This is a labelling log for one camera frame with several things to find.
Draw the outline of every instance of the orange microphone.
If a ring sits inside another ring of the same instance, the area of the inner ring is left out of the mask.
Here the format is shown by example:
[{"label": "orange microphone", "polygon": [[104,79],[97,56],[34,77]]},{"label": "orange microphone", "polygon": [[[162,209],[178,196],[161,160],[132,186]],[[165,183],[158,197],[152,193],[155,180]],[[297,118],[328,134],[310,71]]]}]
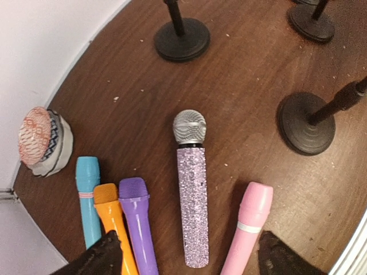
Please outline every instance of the orange microphone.
[{"label": "orange microphone", "polygon": [[134,256],[127,238],[122,219],[121,204],[114,183],[107,183],[94,188],[94,203],[106,232],[115,230],[121,242],[123,252],[122,275],[139,275]]}]

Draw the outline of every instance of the rhinestone microphone handle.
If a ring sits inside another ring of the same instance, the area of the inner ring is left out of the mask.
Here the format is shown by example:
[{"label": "rhinestone microphone handle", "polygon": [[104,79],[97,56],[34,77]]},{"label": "rhinestone microphone handle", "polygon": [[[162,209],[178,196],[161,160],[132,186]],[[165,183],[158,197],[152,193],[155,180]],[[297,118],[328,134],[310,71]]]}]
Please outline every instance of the rhinestone microphone handle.
[{"label": "rhinestone microphone handle", "polygon": [[203,268],[209,263],[205,149],[177,149],[177,166],[185,262]]}]

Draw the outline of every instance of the microphone handle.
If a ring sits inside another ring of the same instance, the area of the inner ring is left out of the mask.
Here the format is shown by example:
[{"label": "microphone handle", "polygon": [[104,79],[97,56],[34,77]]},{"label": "microphone handle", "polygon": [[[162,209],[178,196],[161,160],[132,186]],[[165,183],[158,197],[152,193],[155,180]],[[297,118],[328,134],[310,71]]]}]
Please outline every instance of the microphone handle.
[{"label": "microphone handle", "polygon": [[101,218],[104,230],[109,232],[115,230],[121,242],[123,252],[122,275],[138,275],[134,256],[128,241],[126,229],[122,218],[122,209],[119,201],[101,203],[95,205],[96,210]]},{"label": "microphone handle", "polygon": [[235,236],[229,249],[227,258],[225,259],[221,275],[242,275],[252,249],[256,243],[257,236],[260,233],[249,233],[241,230],[239,226],[236,228]]},{"label": "microphone handle", "polygon": [[80,198],[81,221],[87,249],[102,237],[98,214],[93,205],[94,198]]},{"label": "microphone handle", "polygon": [[205,149],[177,149],[177,167],[185,262],[203,268],[209,263]]},{"label": "microphone handle", "polygon": [[[141,201],[139,203],[148,204],[148,200]],[[148,212],[136,211],[136,213],[126,214],[125,211],[125,216],[139,273],[144,275],[158,275],[157,261],[155,259],[153,241],[151,239]]]}]

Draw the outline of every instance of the blue microphone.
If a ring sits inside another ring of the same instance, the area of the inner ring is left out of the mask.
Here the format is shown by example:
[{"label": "blue microphone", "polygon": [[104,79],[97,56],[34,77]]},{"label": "blue microphone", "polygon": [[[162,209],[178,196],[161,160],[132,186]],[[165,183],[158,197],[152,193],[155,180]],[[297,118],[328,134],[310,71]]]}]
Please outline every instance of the blue microphone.
[{"label": "blue microphone", "polygon": [[94,187],[100,183],[98,158],[80,156],[76,162],[76,187],[79,192],[85,246],[90,248],[101,239],[99,216],[94,208]]}]

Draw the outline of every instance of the stack of cups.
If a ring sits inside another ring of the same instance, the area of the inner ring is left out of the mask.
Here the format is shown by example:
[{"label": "stack of cups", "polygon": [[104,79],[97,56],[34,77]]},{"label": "stack of cups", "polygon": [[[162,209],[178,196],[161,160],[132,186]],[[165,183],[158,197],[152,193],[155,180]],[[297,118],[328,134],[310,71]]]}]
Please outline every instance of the stack of cups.
[{"label": "stack of cups", "polygon": [[35,176],[50,176],[63,169],[73,151],[69,124],[56,112],[33,108],[19,131],[19,154]]}]

